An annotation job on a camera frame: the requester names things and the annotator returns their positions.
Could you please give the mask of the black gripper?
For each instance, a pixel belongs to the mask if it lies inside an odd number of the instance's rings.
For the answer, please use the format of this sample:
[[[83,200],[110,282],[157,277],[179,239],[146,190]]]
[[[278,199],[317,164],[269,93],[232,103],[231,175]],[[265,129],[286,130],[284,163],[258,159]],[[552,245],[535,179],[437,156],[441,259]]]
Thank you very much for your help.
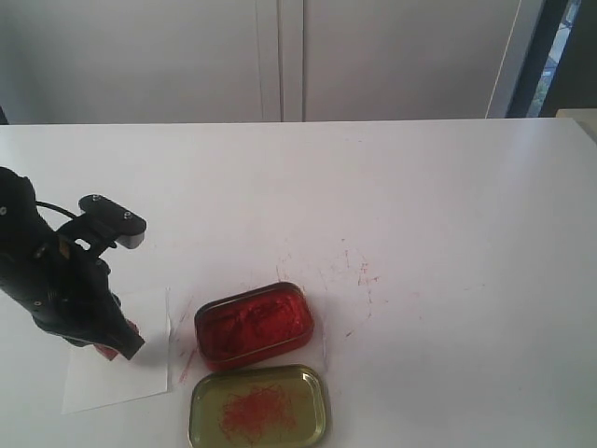
[[[45,332],[131,360],[145,340],[128,325],[108,274],[106,263],[44,220],[1,220],[1,290]]]

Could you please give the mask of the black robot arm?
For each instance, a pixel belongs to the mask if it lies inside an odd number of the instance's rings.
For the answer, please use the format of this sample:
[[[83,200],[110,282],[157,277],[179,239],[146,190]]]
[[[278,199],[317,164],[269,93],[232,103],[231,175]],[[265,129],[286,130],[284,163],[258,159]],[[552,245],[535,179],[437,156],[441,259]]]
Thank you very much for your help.
[[[80,215],[52,229],[30,179],[1,170],[1,289],[46,333],[113,359],[132,359],[145,341],[109,287],[102,254],[135,249],[146,221],[102,195],[78,202]]]

